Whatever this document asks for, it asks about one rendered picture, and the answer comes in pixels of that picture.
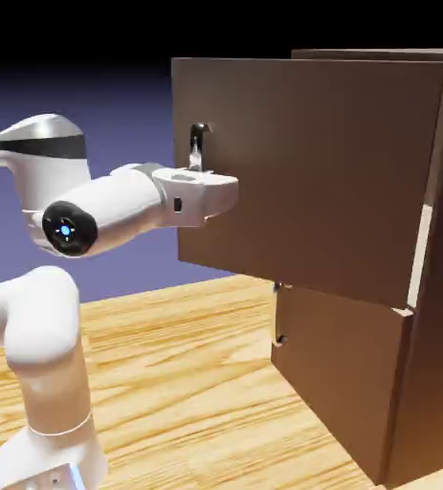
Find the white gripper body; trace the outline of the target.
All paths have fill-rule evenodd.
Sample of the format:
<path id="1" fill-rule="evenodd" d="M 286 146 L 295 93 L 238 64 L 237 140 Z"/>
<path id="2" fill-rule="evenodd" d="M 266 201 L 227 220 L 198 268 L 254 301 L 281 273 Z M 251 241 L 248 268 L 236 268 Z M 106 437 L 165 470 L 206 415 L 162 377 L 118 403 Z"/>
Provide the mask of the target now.
<path id="1" fill-rule="evenodd" d="M 239 180 L 229 175 L 213 171 L 202 173 L 203 184 L 203 222 L 232 209 L 239 194 Z"/>

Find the curved dark metal handle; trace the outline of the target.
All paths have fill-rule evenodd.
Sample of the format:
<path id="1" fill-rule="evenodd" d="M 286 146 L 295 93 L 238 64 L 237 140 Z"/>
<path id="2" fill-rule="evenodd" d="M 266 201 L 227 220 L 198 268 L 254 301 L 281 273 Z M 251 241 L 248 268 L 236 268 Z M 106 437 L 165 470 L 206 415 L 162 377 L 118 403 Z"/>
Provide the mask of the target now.
<path id="1" fill-rule="evenodd" d="M 188 169 L 205 171 L 205 140 L 210 133 L 210 127 L 205 122 L 196 122 L 189 131 Z"/>

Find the large brown cabinet door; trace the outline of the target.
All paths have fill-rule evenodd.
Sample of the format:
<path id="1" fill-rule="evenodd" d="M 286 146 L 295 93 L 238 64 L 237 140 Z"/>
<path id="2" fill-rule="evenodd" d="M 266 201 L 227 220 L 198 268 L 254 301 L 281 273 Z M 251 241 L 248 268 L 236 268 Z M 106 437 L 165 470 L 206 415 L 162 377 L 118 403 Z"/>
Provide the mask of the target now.
<path id="1" fill-rule="evenodd" d="M 239 200 L 178 233 L 179 257 L 407 304 L 443 92 L 442 61 L 181 58 L 175 161 L 205 123 L 205 167 Z"/>

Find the small brown cabinet door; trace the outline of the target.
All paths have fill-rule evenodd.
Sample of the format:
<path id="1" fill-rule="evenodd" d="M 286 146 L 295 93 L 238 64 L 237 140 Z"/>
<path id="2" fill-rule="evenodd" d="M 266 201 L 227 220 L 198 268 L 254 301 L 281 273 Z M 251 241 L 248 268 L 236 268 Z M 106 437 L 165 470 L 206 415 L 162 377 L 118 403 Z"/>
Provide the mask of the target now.
<path id="1" fill-rule="evenodd" d="M 387 479 L 411 309 L 280 289 L 272 362 L 376 484 Z"/>

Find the brown wooden cabinet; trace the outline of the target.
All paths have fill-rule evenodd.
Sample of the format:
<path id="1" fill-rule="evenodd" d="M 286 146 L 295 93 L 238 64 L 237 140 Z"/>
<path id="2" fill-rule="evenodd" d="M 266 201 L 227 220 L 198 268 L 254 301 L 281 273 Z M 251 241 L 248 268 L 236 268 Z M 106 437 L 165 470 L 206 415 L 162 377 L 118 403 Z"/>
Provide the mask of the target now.
<path id="1" fill-rule="evenodd" d="M 294 57 L 443 63 L 443 49 L 296 50 Z M 387 479 L 378 484 L 387 490 L 443 469 L 443 89 L 414 265 L 410 344 Z"/>

